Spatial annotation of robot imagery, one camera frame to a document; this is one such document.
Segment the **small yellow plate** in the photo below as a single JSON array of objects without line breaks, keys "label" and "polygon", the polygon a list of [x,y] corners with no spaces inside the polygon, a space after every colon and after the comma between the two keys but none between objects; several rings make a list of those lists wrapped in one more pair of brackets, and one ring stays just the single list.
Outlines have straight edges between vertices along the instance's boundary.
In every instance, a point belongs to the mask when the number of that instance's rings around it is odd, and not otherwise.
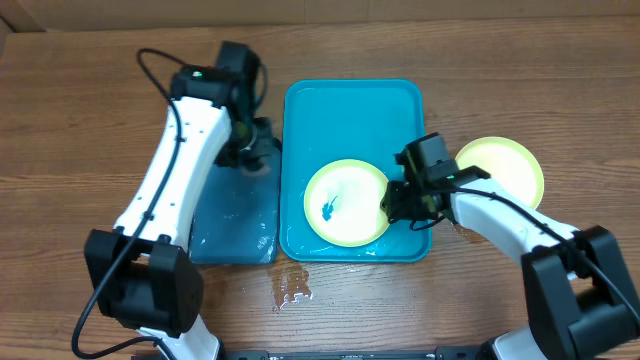
[{"label": "small yellow plate", "polygon": [[388,179],[375,166],[355,159],[331,162],[311,178],[304,194],[307,222],[323,240],[359,247],[377,240],[389,227],[381,209]]}]

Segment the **large yellow plate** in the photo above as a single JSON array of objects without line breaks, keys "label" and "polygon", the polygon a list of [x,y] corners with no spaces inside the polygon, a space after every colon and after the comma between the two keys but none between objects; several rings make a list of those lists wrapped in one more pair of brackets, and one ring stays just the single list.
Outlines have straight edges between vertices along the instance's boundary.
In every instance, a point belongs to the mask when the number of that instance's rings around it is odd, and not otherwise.
[{"label": "large yellow plate", "polygon": [[504,137],[483,137],[466,144],[456,155],[458,167],[478,166],[509,193],[536,209],[544,194],[544,175],[535,156]]}]

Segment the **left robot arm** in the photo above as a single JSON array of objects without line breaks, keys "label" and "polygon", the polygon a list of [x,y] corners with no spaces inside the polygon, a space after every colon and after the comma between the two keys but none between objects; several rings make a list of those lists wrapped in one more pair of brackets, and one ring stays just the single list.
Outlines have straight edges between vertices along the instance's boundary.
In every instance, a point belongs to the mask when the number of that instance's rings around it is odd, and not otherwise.
[{"label": "left robot arm", "polygon": [[[222,359],[220,340],[200,315],[204,282],[189,257],[193,215],[212,167],[248,175],[271,170],[278,153],[271,122],[257,116],[267,70],[247,45],[225,41],[212,66],[181,61],[164,87],[136,60],[167,103],[167,120],[147,172],[128,207],[109,231],[92,230],[84,257],[93,293],[80,314],[70,346],[80,359],[98,359],[151,343],[160,359]],[[92,309],[133,329],[137,337],[104,350],[80,348]]]}]

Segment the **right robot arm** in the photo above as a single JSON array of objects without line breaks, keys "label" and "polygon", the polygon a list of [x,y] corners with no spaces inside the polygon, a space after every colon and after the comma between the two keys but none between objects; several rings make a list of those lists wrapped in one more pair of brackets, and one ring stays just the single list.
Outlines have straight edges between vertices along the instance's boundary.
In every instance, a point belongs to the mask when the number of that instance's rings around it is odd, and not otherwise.
[{"label": "right robot arm", "polygon": [[639,296],[615,236],[585,230],[524,205],[485,170],[458,167],[431,133],[395,156],[403,179],[388,183],[389,222],[447,219],[489,240],[520,265],[528,325],[439,359],[595,359],[639,337]]}]

